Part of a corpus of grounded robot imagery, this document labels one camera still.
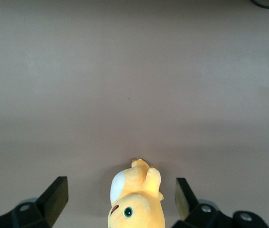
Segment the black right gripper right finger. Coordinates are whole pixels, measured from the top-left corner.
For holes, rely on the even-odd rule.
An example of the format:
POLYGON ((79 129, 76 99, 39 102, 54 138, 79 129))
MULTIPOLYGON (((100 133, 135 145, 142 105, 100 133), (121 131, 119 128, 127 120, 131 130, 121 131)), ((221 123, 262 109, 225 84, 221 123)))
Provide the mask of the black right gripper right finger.
POLYGON ((174 228, 267 228, 257 214, 237 211, 232 217, 223 214, 210 201, 198 201, 185 178, 176 178, 175 202, 180 214, 174 228))

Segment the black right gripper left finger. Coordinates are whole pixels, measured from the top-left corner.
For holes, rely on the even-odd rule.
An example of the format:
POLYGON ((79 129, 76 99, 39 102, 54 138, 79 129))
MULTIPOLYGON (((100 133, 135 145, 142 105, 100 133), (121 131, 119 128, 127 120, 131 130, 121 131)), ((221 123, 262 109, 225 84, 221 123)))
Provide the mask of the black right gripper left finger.
POLYGON ((68 179, 59 176, 39 198, 20 203, 1 215, 0 228, 51 228, 68 200, 68 179))

